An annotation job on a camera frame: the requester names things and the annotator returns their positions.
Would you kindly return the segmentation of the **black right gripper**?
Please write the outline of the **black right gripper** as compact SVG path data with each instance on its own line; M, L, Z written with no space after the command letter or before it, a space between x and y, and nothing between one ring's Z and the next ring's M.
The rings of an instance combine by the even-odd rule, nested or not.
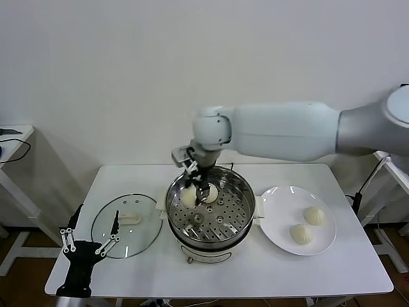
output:
M196 187L195 205L203 203L210 194L210 185L207 184L207 178L213 166L202 167L198 164L185 165L186 175L183 177L183 186L185 189L194 185Z

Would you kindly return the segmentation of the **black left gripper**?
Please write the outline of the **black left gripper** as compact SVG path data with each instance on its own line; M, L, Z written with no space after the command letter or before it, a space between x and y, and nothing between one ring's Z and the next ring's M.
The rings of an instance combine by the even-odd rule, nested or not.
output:
M119 233L119 211L116 211L111 232L108 239L98 248L97 242L86 240L75 240L73 231L83 204L80 204L75 213L69 219L66 228L60 229L63 243L63 254L70 262L65 282L57 289L58 297L90 297L91 275L94 265L98 262L98 256L106 257L108 252L120 241Z

